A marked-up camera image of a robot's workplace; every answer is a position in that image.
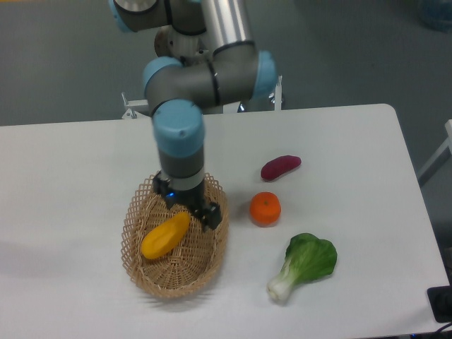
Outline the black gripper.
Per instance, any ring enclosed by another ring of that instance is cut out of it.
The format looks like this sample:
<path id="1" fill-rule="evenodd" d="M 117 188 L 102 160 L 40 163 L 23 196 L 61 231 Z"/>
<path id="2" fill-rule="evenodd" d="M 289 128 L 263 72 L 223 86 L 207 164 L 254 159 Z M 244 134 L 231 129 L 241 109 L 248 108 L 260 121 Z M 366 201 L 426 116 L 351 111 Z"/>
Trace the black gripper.
<path id="1" fill-rule="evenodd" d="M 171 177 L 164 171 L 152 180 L 153 191 L 162 197 L 168 209 L 181 205 L 201 223 L 203 232 L 216 230 L 221 223 L 220 206 L 204 200 L 204 172 L 199 171 L 187 178 Z"/>

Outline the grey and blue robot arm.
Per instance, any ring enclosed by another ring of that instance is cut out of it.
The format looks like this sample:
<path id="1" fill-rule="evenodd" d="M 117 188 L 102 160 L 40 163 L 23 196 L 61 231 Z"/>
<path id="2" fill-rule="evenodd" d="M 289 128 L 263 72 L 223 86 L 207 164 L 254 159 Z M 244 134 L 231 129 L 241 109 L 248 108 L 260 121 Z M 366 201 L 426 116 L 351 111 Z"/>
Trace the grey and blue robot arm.
<path id="1" fill-rule="evenodd" d="M 143 71 L 160 157 L 153 191 L 214 230 L 222 208 L 205 199 L 203 112 L 269 95 L 277 82 L 270 52 L 258 51 L 243 1 L 111 1 L 125 32 L 169 30 L 168 52 Z"/>

